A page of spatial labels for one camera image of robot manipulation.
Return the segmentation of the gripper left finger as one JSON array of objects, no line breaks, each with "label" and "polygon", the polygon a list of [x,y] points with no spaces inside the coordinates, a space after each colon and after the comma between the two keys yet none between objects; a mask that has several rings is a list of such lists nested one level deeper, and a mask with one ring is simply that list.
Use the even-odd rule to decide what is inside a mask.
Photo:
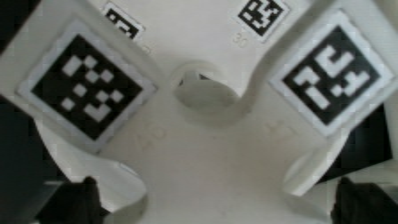
[{"label": "gripper left finger", "polygon": [[40,211],[40,224],[104,224],[106,215],[97,179],[61,185]]}]

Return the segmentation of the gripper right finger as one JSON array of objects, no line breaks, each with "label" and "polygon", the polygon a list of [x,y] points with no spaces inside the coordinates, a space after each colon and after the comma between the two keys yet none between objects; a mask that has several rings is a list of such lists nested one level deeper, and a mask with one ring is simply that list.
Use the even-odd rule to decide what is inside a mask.
[{"label": "gripper right finger", "polygon": [[398,203],[376,183],[340,179],[333,224],[398,224]]}]

